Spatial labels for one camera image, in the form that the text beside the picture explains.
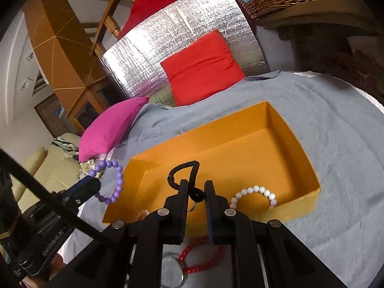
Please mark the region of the patterned beige cloth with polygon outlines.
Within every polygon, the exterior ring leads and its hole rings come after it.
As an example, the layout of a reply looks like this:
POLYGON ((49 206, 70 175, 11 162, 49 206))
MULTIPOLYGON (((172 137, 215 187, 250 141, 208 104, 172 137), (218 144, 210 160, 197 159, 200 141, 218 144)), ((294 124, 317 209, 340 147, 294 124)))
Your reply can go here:
POLYGON ((79 165, 78 179, 81 180, 94 169, 99 162, 99 157, 96 156, 85 162, 81 162, 79 160, 79 142, 80 136, 72 133, 64 133, 63 135, 54 138, 51 145, 60 148, 64 152, 65 158, 69 158, 79 165))

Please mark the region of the magenta pillow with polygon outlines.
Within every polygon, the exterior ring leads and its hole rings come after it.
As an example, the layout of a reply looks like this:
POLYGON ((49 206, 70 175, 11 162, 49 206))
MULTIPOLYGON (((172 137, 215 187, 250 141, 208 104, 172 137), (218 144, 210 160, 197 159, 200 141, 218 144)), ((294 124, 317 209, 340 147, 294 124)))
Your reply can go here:
POLYGON ((117 103, 101 113, 86 128, 79 142, 79 162, 107 154, 123 138, 149 97, 135 97, 117 103))

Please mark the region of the orange cardboard box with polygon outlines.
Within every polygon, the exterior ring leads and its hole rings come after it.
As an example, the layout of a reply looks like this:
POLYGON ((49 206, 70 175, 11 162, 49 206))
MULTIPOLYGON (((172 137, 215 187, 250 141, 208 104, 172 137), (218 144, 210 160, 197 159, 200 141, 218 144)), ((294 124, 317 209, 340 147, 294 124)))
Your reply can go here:
POLYGON ((279 113, 261 102, 197 127, 132 157, 124 171, 122 192, 107 206, 103 223, 134 222, 144 211, 156 211, 174 194, 170 170, 198 161, 196 186, 208 180, 218 195, 233 198, 251 186, 275 195, 276 207, 254 193, 240 199, 238 210, 259 222, 282 222, 310 214, 320 182, 299 140, 279 113))

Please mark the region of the silver foil insulation sheet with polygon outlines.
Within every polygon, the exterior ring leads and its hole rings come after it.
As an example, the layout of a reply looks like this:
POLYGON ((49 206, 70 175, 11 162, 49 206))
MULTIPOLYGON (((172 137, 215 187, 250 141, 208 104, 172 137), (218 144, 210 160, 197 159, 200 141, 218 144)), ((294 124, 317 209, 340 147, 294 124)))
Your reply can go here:
POLYGON ((133 28, 101 57, 103 67, 127 98, 174 105, 161 63, 217 29, 245 75, 269 71, 236 0, 177 0, 133 28))

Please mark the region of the red cushion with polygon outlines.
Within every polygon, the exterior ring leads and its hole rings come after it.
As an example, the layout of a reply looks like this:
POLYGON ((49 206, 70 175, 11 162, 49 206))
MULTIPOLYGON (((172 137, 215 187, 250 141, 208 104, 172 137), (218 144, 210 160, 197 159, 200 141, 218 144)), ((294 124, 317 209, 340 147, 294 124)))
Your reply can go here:
POLYGON ((178 107, 202 101, 245 78, 217 29, 168 57, 161 66, 178 107))

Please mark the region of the wooden shelf table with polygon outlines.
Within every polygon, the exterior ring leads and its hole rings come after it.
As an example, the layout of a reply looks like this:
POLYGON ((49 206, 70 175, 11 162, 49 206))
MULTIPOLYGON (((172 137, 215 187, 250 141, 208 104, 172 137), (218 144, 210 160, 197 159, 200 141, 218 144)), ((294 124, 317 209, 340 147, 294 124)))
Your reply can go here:
POLYGON ((333 24, 354 27, 370 35, 383 33, 363 0, 316 0, 273 12, 256 20, 265 29, 289 25, 333 24))

